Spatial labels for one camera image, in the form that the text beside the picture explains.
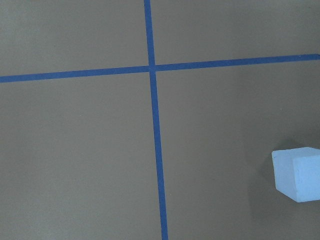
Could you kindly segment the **light blue foam block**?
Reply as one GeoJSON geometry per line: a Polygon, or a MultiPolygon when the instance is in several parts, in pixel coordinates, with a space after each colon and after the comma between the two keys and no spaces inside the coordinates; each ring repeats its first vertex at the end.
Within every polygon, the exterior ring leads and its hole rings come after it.
{"type": "Polygon", "coordinates": [[[275,188],[297,203],[320,199],[320,150],[300,147],[271,153],[275,188]]]}

